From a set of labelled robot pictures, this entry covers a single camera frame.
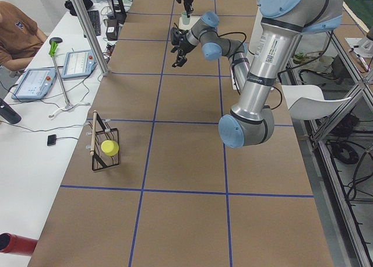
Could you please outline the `white chair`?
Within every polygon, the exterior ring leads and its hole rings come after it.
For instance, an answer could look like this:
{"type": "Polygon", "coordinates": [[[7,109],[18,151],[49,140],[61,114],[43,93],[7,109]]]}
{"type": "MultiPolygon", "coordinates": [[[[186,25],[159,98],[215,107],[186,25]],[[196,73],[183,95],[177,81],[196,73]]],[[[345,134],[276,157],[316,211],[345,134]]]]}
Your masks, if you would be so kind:
{"type": "Polygon", "coordinates": [[[320,87],[315,85],[282,85],[291,118],[315,120],[333,114],[350,97],[325,100],[320,87]]]}

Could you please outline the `light green cup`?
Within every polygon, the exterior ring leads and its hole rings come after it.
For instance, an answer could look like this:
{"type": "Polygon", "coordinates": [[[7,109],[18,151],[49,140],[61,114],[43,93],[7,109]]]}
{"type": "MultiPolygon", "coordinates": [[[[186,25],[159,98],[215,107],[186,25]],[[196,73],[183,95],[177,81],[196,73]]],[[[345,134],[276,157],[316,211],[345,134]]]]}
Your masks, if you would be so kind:
{"type": "Polygon", "coordinates": [[[190,25],[190,17],[183,18],[183,12],[181,13],[181,24],[183,26],[189,26],[190,25]]]}

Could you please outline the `small black puck device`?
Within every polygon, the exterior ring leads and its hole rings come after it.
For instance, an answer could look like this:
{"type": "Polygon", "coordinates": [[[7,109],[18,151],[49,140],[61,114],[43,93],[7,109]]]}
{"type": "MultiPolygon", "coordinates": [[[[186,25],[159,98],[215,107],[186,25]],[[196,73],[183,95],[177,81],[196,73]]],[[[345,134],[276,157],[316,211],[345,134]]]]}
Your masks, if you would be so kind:
{"type": "Polygon", "coordinates": [[[56,134],[48,135],[47,146],[53,146],[53,145],[56,144],[56,142],[57,142],[57,135],[56,134]]]}

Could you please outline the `cream rabbit tray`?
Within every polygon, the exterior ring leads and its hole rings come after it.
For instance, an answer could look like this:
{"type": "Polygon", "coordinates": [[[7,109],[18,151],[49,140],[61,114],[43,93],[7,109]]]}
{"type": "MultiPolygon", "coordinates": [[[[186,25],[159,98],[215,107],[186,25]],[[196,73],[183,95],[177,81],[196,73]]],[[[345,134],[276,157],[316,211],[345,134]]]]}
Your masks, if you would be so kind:
{"type": "Polygon", "coordinates": [[[191,16],[189,26],[183,26],[180,18],[178,27],[188,30],[185,40],[189,40],[192,43],[192,40],[198,40],[202,30],[206,27],[206,23],[202,20],[201,16],[191,16]]]}

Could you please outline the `red cylinder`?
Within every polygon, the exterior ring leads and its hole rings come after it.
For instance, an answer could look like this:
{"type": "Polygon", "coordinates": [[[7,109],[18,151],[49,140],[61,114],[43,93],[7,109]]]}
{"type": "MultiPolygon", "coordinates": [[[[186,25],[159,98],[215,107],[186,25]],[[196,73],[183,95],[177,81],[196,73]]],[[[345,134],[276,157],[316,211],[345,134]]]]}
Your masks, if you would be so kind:
{"type": "Polygon", "coordinates": [[[1,234],[1,253],[32,256],[38,240],[11,233],[1,234]]]}

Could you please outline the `teach pendant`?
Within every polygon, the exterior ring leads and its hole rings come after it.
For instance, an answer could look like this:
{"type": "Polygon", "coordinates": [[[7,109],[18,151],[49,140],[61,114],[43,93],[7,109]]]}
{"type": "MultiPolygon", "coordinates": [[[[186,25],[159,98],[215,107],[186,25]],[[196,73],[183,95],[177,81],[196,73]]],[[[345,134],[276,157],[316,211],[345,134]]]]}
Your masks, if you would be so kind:
{"type": "Polygon", "coordinates": [[[92,50],[67,52],[61,76],[63,79],[86,77],[96,66],[97,61],[92,50]]]}
{"type": "Polygon", "coordinates": [[[27,69],[11,98],[18,101],[41,100],[56,78],[55,68],[27,69]]]}

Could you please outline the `yellow cup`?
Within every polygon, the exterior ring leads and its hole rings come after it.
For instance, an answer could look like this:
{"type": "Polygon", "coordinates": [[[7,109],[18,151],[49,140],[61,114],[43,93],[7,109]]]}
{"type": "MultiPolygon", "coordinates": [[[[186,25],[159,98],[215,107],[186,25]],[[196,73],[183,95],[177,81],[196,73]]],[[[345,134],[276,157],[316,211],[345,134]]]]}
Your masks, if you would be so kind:
{"type": "Polygon", "coordinates": [[[101,150],[107,156],[115,156],[119,152],[119,144],[114,140],[105,140],[101,143],[101,150]]]}

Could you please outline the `person in brown shirt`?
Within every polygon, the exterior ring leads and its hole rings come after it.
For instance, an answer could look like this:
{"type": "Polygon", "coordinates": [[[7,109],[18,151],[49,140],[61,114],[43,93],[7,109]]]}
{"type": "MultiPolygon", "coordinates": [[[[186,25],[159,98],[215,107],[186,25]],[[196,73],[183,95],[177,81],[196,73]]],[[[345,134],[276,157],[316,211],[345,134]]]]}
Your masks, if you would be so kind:
{"type": "Polygon", "coordinates": [[[15,5],[1,2],[1,65],[10,71],[21,71],[47,39],[37,22],[15,5]]]}

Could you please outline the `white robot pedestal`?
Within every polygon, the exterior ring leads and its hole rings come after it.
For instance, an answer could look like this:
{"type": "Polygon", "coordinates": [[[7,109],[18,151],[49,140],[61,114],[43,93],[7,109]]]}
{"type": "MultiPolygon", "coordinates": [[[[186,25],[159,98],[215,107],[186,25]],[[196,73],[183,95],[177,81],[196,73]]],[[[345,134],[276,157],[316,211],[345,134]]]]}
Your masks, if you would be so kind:
{"type": "MultiPolygon", "coordinates": [[[[254,26],[253,26],[253,29],[252,29],[252,32],[251,32],[250,42],[249,42],[249,45],[248,45],[248,55],[247,55],[247,57],[250,61],[252,61],[253,58],[254,58],[256,49],[259,45],[259,42],[260,42],[261,37],[262,37],[262,32],[263,32],[263,29],[262,29],[262,26],[261,26],[262,14],[261,14],[259,8],[260,7],[258,6],[254,26]]],[[[231,74],[231,81],[232,81],[233,89],[236,90],[237,93],[240,95],[240,92],[241,92],[240,87],[238,85],[238,81],[237,81],[237,78],[235,76],[235,73],[234,73],[233,69],[230,69],[230,74],[231,74]]]]}

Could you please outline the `black water bottle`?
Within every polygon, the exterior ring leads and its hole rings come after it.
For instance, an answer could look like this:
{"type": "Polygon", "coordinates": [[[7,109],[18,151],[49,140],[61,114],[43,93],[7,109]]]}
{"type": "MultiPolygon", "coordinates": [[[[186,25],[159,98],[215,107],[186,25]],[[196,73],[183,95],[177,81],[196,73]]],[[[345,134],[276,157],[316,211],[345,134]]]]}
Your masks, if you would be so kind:
{"type": "Polygon", "coordinates": [[[22,118],[21,116],[3,99],[0,99],[1,105],[1,117],[3,117],[10,124],[19,123],[22,118]]]}

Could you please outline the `black computer mouse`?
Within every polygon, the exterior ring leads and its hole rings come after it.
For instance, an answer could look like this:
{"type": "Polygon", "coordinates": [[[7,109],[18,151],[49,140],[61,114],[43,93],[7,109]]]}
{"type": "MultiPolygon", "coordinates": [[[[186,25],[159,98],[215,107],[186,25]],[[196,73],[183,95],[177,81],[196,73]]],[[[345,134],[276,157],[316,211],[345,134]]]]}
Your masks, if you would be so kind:
{"type": "Polygon", "coordinates": [[[60,38],[60,37],[52,37],[49,39],[49,43],[52,44],[52,43],[56,43],[56,44],[59,44],[63,42],[63,39],[60,38]]]}

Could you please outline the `far teach pendant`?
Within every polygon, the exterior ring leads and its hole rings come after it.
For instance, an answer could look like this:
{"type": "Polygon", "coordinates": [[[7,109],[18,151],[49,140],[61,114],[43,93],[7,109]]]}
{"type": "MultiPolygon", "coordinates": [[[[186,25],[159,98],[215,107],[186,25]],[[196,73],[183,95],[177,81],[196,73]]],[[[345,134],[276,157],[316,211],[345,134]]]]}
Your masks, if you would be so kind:
{"type": "Polygon", "coordinates": [[[97,61],[92,50],[67,52],[61,76],[63,79],[86,77],[96,66],[97,61]]]}

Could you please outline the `aluminium frame post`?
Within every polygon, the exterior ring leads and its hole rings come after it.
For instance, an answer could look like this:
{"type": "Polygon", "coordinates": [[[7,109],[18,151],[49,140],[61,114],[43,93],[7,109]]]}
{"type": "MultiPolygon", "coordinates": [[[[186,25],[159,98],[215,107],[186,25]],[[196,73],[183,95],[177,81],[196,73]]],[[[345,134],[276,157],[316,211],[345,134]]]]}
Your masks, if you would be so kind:
{"type": "Polygon", "coordinates": [[[92,49],[94,56],[96,57],[98,66],[103,76],[107,76],[109,73],[108,65],[104,59],[104,55],[101,51],[100,44],[97,40],[93,26],[87,14],[86,7],[83,0],[71,0],[73,7],[77,13],[80,25],[83,29],[83,33],[86,35],[90,48],[92,49]]]}

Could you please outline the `black keyboard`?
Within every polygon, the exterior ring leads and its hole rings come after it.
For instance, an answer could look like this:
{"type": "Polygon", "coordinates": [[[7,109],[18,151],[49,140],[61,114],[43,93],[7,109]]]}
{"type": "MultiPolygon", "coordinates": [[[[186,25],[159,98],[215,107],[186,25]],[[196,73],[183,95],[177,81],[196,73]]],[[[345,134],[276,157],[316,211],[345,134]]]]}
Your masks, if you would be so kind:
{"type": "Polygon", "coordinates": [[[88,10],[87,14],[92,24],[95,35],[100,36],[101,35],[100,12],[98,10],[88,10]]]}

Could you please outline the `near teach pendant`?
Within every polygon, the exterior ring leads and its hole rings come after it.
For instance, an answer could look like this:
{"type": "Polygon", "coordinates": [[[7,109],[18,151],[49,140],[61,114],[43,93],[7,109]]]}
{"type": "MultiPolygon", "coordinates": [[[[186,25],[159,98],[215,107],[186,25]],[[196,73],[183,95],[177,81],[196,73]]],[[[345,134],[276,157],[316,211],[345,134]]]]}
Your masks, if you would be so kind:
{"type": "Polygon", "coordinates": [[[41,100],[56,78],[55,68],[27,69],[11,98],[18,101],[41,100]]]}

